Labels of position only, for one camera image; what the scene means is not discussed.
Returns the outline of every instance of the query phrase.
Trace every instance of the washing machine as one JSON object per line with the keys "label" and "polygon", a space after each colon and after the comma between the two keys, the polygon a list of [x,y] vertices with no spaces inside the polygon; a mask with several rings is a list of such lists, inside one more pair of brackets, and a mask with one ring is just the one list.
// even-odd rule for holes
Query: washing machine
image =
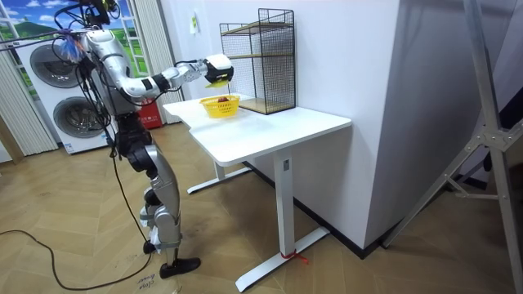
{"label": "washing machine", "polygon": [[107,146],[102,126],[78,85],[75,67],[61,61],[61,40],[16,49],[65,150],[74,154]]}

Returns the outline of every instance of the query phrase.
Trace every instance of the wooden floor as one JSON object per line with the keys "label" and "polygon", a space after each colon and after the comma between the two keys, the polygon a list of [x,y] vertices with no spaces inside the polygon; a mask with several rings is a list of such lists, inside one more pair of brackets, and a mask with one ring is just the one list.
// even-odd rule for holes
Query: wooden floor
{"label": "wooden floor", "polygon": [[[248,173],[188,196],[187,188],[214,177],[212,161],[181,124],[153,133],[180,185],[180,254],[201,257],[203,264],[162,280],[158,269],[165,261],[154,255],[137,276],[89,293],[172,294],[179,285],[183,294],[237,293],[235,280],[279,251],[274,190]],[[54,248],[56,270],[70,287],[120,278],[147,259],[107,155],[108,149],[74,156],[60,149],[0,167],[0,231],[25,229]],[[126,161],[118,169],[138,213],[148,180]],[[295,219],[297,238],[317,227],[297,209]],[[291,260],[247,293],[513,293],[498,204],[486,200],[444,194],[389,250],[379,248],[364,261],[332,236],[303,255],[309,265]],[[0,292],[68,292],[52,277],[50,260],[24,235],[0,236]]]}

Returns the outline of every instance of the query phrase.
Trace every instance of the wire shelf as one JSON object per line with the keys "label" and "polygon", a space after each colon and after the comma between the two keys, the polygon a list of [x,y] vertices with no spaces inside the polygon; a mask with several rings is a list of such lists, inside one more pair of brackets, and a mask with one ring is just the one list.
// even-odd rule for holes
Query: wire shelf
{"label": "wire shelf", "polygon": [[223,53],[235,76],[229,93],[240,94],[239,107],[272,114],[296,107],[294,13],[258,10],[251,24],[220,24]]}

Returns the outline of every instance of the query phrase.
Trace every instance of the desk leg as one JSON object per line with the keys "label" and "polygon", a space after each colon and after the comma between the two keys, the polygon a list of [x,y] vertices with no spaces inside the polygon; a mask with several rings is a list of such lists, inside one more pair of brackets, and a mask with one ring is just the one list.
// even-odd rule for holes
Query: desk leg
{"label": "desk leg", "polygon": [[273,157],[280,252],[239,277],[236,281],[236,287],[240,292],[245,291],[257,280],[265,277],[290,259],[283,256],[291,256],[295,250],[296,253],[302,252],[329,233],[324,227],[319,227],[312,233],[294,242],[293,160],[291,151],[290,149],[278,150],[274,152]]}
{"label": "desk leg", "polygon": [[229,180],[230,178],[233,178],[235,176],[243,175],[245,172],[250,172],[251,169],[248,167],[244,167],[239,169],[238,171],[233,171],[231,173],[226,174],[223,167],[220,167],[217,163],[214,163],[214,171],[216,172],[216,179],[208,180],[205,183],[196,185],[194,187],[190,187],[189,189],[187,189],[187,193],[192,194],[201,189],[205,189],[215,184],[218,184],[221,181]]}

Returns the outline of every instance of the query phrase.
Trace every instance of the red tag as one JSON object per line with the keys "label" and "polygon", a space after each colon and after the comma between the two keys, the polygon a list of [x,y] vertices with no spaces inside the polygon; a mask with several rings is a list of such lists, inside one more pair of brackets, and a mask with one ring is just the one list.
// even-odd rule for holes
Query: red tag
{"label": "red tag", "polygon": [[308,260],[306,257],[300,255],[299,253],[296,253],[296,249],[294,249],[294,252],[293,252],[293,253],[291,253],[291,254],[289,254],[289,255],[287,255],[287,256],[285,256],[285,255],[284,255],[283,253],[281,253],[281,252],[280,252],[279,254],[281,254],[281,256],[282,256],[284,259],[289,259],[289,258],[297,257],[297,258],[301,259],[301,260],[303,261],[304,264],[306,264],[306,265],[309,264],[309,260]]}
{"label": "red tag", "polygon": [[138,114],[140,115],[141,123],[144,124],[144,127],[147,129],[152,129],[155,127],[161,127],[162,126],[162,119],[160,118],[160,112],[158,111],[158,106],[156,105],[156,102],[153,102],[153,98],[147,98],[143,102],[141,102],[143,105],[141,109],[138,111]]}

